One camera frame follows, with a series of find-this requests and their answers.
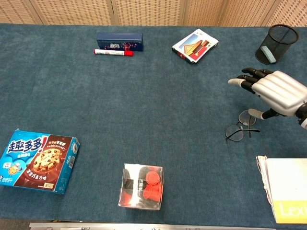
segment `red plastic cup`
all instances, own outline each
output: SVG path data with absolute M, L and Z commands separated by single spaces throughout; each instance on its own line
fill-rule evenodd
M 157 183 L 155 185 L 148 184 L 143 191 L 143 197 L 145 199 L 150 199 L 156 202 L 159 202 L 161 199 L 161 191 L 162 191 L 161 183 Z
M 150 171 L 146 174 L 146 182 L 150 185 L 155 185 L 160 181 L 160 176 L 155 171 Z

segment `playing card box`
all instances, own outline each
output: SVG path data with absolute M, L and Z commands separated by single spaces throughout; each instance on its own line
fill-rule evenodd
M 218 40 L 197 29 L 173 45 L 172 50 L 189 64 L 195 64 L 217 44 Z

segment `marker cap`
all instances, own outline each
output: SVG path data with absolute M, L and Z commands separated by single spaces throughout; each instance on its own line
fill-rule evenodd
M 124 51 L 125 56 L 133 56 L 133 51 Z

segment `table surface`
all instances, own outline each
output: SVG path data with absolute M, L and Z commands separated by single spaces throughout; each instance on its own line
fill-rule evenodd
M 243 68 L 307 85 L 307 28 L 264 65 L 255 51 L 267 27 L 200 27 L 219 44 L 190 65 L 171 46 L 197 28 L 0 24 L 0 149 L 17 128 L 81 143 L 65 195 L 0 186 L 0 218 L 306 228 L 276 224 L 255 159 L 307 157 L 297 118 L 258 120 L 240 142 L 224 132 L 242 111 L 269 109 L 227 84 Z M 144 51 L 94 55 L 97 32 L 141 32 Z M 124 163 L 163 166 L 161 210 L 118 207 Z

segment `white marker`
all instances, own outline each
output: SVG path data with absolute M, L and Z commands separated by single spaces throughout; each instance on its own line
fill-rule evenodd
M 133 51 L 94 49 L 94 54 L 133 56 Z

